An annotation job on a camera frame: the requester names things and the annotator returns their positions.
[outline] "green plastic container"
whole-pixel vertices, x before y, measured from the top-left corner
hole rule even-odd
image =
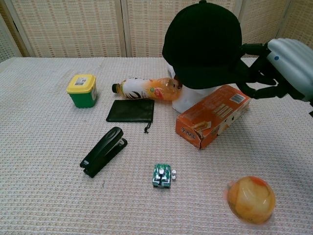
[[[67,87],[67,93],[77,108],[93,107],[97,99],[96,77],[92,74],[78,74]]]

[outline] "textured tablecloth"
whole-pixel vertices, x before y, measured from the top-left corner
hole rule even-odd
[[[98,100],[78,109],[66,88],[97,77]],[[15,58],[0,64],[0,234],[313,234],[313,119],[289,96],[252,100],[205,150],[175,133],[178,113],[157,101],[145,124],[108,123],[112,83],[168,76],[162,58]],[[79,167],[113,126],[128,146],[91,179]],[[155,163],[177,171],[153,188]],[[255,229],[225,207],[231,180],[255,175],[276,195],[272,224]]]

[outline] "bottle cap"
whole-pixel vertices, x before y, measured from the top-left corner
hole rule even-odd
[[[114,83],[114,84],[112,85],[112,91],[113,91],[114,93],[117,93],[117,84],[116,84],[116,83]]]

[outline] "stapler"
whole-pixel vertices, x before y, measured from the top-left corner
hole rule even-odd
[[[101,138],[80,163],[80,167],[84,168],[87,175],[93,178],[127,145],[127,141],[122,138],[123,134],[121,128],[113,127]]]

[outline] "barcode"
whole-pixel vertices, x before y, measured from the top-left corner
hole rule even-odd
[[[237,104],[240,104],[243,102],[246,98],[240,94],[235,94],[232,98],[230,98],[231,101],[234,101]]]

